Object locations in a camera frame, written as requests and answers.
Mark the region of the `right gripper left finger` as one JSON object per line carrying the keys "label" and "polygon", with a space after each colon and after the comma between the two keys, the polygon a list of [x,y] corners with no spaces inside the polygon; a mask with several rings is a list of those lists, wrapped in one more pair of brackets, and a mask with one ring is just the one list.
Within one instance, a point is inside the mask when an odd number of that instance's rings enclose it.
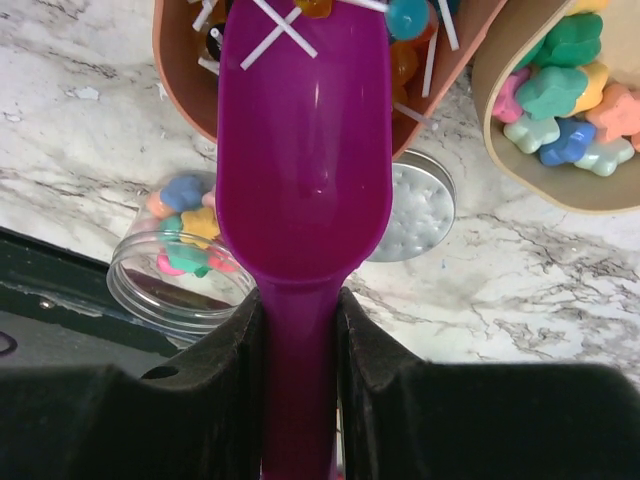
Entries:
{"label": "right gripper left finger", "polygon": [[256,479],[264,313],[229,320],[141,377],[113,365],[1,373],[5,479]]}

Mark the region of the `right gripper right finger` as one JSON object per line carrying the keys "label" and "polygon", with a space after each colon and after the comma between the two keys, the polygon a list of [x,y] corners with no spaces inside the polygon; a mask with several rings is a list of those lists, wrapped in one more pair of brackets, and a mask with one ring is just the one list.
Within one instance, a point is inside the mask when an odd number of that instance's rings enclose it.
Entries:
{"label": "right gripper right finger", "polygon": [[635,479],[639,394],[600,364],[440,364],[337,308],[350,479]]}

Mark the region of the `clear plastic jar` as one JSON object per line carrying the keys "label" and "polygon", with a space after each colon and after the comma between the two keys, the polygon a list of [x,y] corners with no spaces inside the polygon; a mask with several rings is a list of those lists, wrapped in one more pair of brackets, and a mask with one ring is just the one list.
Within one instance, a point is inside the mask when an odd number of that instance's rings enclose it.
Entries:
{"label": "clear plastic jar", "polygon": [[223,239],[215,187],[213,171],[161,178],[142,195],[107,273],[123,308],[184,341],[221,326],[255,287]]}

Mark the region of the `purple plastic scoop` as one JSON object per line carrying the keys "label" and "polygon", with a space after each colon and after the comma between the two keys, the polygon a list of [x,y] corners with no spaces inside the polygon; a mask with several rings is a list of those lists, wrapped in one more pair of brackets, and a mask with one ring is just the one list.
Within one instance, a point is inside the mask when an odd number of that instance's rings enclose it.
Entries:
{"label": "purple plastic scoop", "polygon": [[266,313],[262,474],[330,479],[339,291],[389,219],[391,79],[382,14],[237,1],[223,34],[216,206]]}

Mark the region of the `beige tray of star candies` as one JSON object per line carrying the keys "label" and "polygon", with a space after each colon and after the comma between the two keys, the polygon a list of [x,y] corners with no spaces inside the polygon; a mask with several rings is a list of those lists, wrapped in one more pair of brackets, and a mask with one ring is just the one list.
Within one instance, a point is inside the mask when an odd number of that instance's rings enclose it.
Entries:
{"label": "beige tray of star candies", "polygon": [[472,90],[494,163],[583,213],[639,206],[639,4],[510,1]]}

